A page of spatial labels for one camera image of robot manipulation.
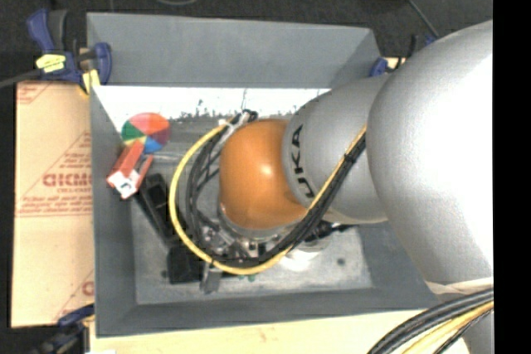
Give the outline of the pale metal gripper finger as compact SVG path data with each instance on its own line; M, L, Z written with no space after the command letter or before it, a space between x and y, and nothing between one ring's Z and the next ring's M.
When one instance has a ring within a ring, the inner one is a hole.
M222 271L212 264L204 263L200 289L204 294L215 293L219 289L222 280Z

